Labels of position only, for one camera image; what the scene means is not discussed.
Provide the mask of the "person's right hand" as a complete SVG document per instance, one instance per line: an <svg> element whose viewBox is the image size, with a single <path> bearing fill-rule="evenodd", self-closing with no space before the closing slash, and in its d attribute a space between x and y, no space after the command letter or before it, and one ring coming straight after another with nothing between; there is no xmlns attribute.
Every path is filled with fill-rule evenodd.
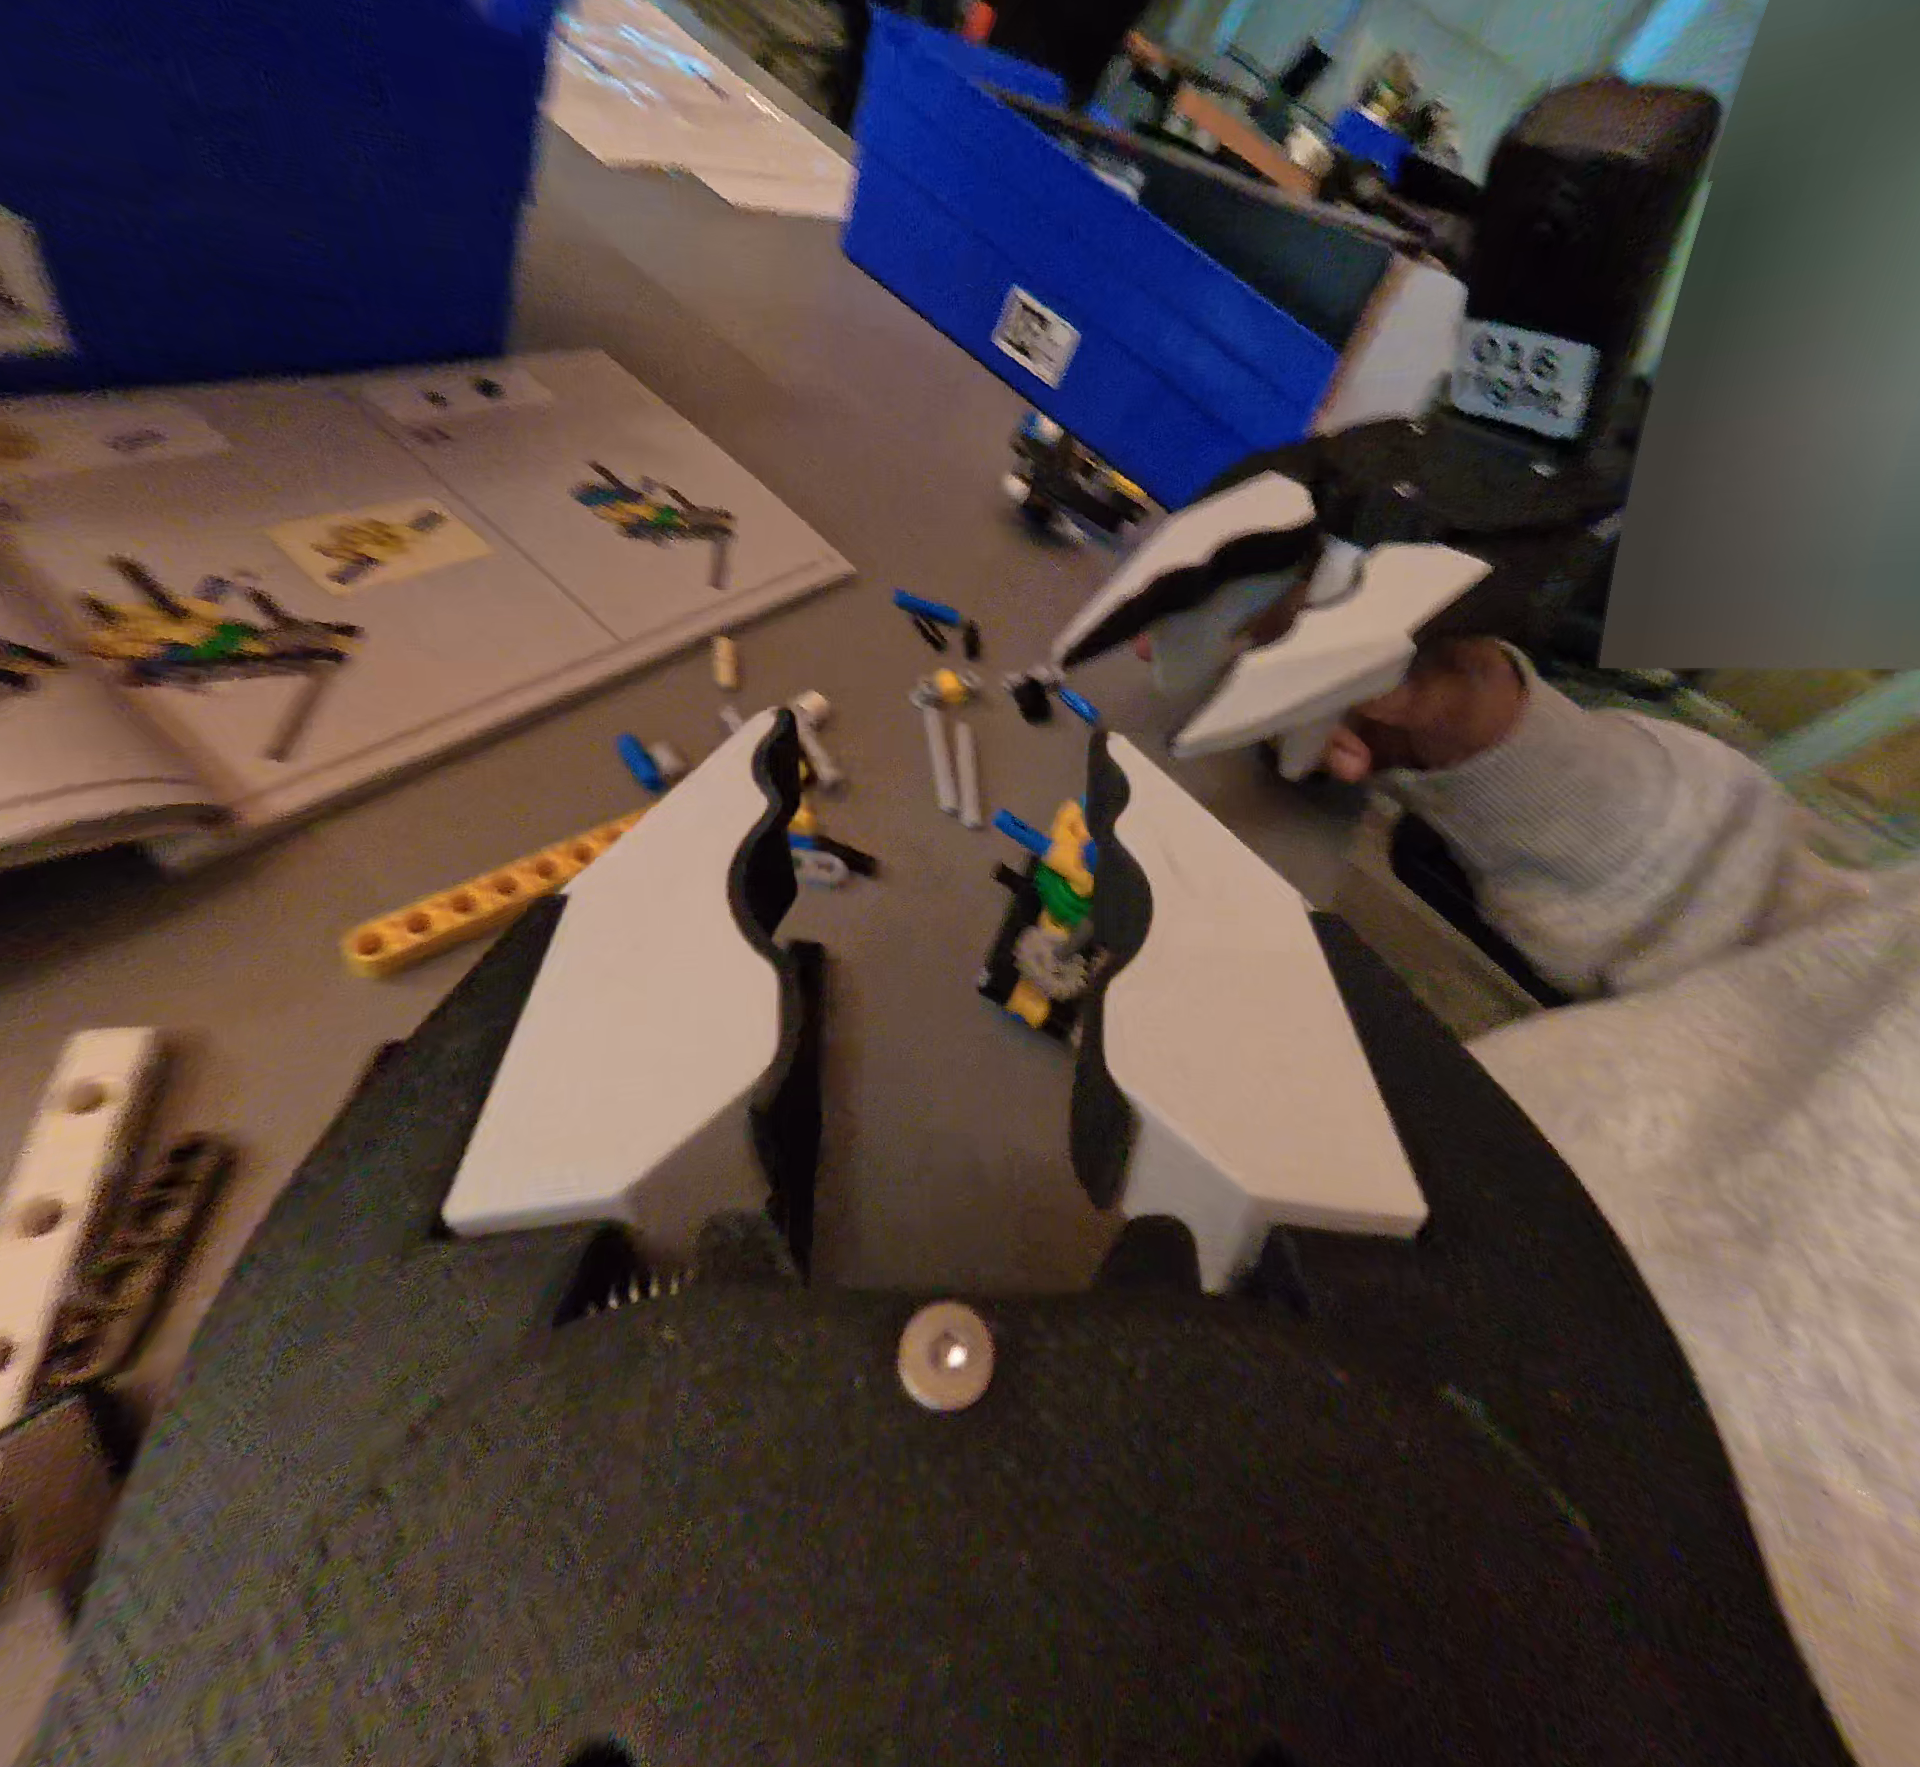
<svg viewBox="0 0 1920 1767"><path fill-rule="evenodd" d="M1509 741L1526 700L1524 662L1504 642L1431 642L1395 688L1341 716L1320 770L1344 783L1388 772L1448 772Z"/></svg>

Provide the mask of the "cardboard box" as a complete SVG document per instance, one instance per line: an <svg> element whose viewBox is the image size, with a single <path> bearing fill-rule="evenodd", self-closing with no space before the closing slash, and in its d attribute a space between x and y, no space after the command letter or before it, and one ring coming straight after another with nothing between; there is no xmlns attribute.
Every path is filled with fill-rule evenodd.
<svg viewBox="0 0 1920 1767"><path fill-rule="evenodd" d="M1337 353L1309 436L1420 418L1451 372L1465 298L1450 269L1392 254Z"/></svg>

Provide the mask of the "lego instruction booklet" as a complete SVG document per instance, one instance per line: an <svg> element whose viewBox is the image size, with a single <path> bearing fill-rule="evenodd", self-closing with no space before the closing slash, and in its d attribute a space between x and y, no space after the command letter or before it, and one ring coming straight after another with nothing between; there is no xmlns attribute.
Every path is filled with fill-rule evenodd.
<svg viewBox="0 0 1920 1767"><path fill-rule="evenodd" d="M3 867L193 864L852 574L601 350L3 400Z"/></svg>

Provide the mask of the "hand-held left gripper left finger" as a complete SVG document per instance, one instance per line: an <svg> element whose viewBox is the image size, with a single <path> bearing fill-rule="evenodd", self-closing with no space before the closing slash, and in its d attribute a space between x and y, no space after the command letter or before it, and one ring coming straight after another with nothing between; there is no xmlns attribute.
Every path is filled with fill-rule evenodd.
<svg viewBox="0 0 1920 1767"><path fill-rule="evenodd" d="M825 968L780 942L797 726L750 716L559 892L442 1203L453 1235L621 1226L682 1264L741 1210L811 1265Z"/></svg>

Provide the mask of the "black lego subassembly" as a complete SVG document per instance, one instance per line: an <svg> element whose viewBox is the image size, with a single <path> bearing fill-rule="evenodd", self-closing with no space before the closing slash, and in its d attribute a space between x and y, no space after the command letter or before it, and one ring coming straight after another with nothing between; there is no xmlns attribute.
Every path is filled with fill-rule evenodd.
<svg viewBox="0 0 1920 1767"><path fill-rule="evenodd" d="M1026 530L1063 543L1118 543L1154 510L1138 485L1037 410L1020 417L1000 490Z"/></svg>

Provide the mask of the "blue plastic bin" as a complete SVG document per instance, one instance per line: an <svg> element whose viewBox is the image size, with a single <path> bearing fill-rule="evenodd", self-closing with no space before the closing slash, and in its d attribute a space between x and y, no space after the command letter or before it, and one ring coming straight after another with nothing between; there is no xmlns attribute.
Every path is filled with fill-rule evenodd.
<svg viewBox="0 0 1920 1767"><path fill-rule="evenodd" d="M502 351L564 0L1 0L3 397Z"/></svg>
<svg viewBox="0 0 1920 1767"><path fill-rule="evenodd" d="M1164 509L1303 439L1328 340L1104 179L1038 67L872 8L844 259Z"/></svg>

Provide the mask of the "white lego beam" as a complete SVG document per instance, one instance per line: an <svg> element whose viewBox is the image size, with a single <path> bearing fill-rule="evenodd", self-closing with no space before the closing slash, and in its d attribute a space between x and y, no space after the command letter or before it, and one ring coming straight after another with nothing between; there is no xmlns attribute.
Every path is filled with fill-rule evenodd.
<svg viewBox="0 0 1920 1767"><path fill-rule="evenodd" d="M71 1033L38 1094L1 1196L1 1425L25 1417L84 1251L163 1069L163 1033Z"/></svg>

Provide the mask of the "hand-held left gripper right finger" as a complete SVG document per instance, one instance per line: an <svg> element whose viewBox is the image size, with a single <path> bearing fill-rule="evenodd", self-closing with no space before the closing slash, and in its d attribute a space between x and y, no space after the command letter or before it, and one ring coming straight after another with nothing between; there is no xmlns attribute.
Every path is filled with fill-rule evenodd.
<svg viewBox="0 0 1920 1767"><path fill-rule="evenodd" d="M1274 1233L1409 1242L1428 1196L1306 901L1118 732L1090 743L1091 944L1069 1098L1090 1200L1224 1294Z"/></svg>

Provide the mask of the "yellow lego gear assembly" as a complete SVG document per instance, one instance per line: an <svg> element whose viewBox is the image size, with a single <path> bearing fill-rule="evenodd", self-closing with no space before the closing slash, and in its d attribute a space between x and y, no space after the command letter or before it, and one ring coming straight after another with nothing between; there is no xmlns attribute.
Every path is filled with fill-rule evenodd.
<svg viewBox="0 0 1920 1767"><path fill-rule="evenodd" d="M1098 855L1086 805L1067 798L1047 825L1000 808L991 827L1018 849L1020 863L995 867L1008 901L976 988L1029 1031L1069 1041L1106 961L1091 920Z"/></svg>

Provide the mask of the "printed paper sheets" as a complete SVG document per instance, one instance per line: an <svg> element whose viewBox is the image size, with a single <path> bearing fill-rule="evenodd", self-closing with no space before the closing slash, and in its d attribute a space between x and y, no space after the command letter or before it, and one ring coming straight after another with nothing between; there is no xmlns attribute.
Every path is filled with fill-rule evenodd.
<svg viewBox="0 0 1920 1767"><path fill-rule="evenodd" d="M564 0L542 112L603 167L736 209L843 224L850 206L850 161L653 0Z"/></svg>

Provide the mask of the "short black lego liftarm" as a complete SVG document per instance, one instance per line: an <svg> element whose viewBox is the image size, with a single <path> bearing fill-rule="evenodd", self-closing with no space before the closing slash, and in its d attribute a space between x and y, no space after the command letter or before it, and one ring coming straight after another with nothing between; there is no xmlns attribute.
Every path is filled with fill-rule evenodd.
<svg viewBox="0 0 1920 1767"><path fill-rule="evenodd" d="M129 1370L173 1306L236 1172L236 1147L190 1135L132 1181L56 1300L26 1407Z"/></svg>

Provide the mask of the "long yellow lego beam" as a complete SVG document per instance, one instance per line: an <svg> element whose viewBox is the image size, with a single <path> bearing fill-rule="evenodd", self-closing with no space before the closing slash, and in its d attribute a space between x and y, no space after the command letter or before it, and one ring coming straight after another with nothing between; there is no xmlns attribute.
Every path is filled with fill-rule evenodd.
<svg viewBox="0 0 1920 1767"><path fill-rule="evenodd" d="M528 907L559 894L611 846L631 832L647 809L542 845L513 861L378 913L340 939L345 968L364 978L390 978L510 925Z"/></svg>

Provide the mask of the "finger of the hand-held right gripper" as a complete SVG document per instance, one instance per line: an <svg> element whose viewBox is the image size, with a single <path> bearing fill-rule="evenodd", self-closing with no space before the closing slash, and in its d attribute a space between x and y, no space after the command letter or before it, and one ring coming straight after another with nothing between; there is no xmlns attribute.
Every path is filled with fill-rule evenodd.
<svg viewBox="0 0 1920 1767"><path fill-rule="evenodd" d="M1440 543L1388 543L1367 551L1337 543L1350 575L1322 604L1303 604L1278 639L1244 647L1206 701L1171 737L1188 761L1268 743L1283 761L1320 761L1341 721L1395 690L1417 635L1492 571Z"/></svg>
<svg viewBox="0 0 1920 1767"><path fill-rule="evenodd" d="M1229 587L1286 575L1322 545L1306 485L1252 474L1169 515L1054 635L1050 663L1073 670L1194 613Z"/></svg>

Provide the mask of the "person's right forearm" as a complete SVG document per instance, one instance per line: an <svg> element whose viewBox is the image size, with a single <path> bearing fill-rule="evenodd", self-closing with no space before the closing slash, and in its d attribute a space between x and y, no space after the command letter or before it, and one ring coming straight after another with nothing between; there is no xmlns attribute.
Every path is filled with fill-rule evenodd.
<svg viewBox="0 0 1920 1767"><path fill-rule="evenodd" d="M1391 770L1387 789L1546 985L1572 1002L1640 990L1782 924L1807 861L1787 794L1704 732L1583 709L1503 662L1514 722L1453 763Z"/></svg>

